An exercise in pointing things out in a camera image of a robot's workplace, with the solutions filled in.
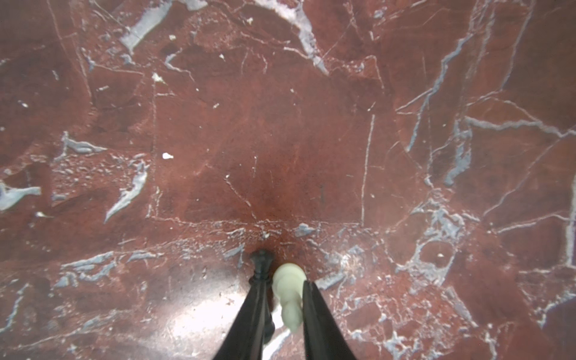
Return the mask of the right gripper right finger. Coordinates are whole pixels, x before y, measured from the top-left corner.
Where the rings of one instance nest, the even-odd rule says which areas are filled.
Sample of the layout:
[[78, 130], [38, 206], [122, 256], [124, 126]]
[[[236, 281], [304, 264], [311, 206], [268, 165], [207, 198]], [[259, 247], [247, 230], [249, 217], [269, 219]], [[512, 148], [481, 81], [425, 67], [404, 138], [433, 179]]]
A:
[[356, 360], [317, 285], [306, 280], [302, 294], [305, 358]]

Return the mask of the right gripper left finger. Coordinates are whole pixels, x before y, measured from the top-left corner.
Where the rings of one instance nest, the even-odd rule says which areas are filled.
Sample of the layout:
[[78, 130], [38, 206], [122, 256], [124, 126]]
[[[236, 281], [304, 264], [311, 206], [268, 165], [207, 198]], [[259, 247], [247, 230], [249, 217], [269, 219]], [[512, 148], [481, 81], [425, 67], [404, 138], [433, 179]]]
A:
[[215, 359], [259, 360], [263, 357], [264, 345], [275, 332], [269, 307], [270, 269], [274, 256], [267, 250], [256, 250], [250, 259], [254, 273], [249, 280], [249, 292]]

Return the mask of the white knight chess piece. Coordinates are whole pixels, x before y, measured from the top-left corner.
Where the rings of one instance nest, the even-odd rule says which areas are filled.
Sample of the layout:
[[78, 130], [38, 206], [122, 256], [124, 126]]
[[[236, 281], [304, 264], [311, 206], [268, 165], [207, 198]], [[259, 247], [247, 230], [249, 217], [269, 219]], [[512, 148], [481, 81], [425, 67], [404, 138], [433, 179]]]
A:
[[280, 303], [283, 324], [295, 333], [303, 324], [303, 286], [307, 280], [304, 270], [295, 263], [280, 265], [272, 278], [272, 292]]

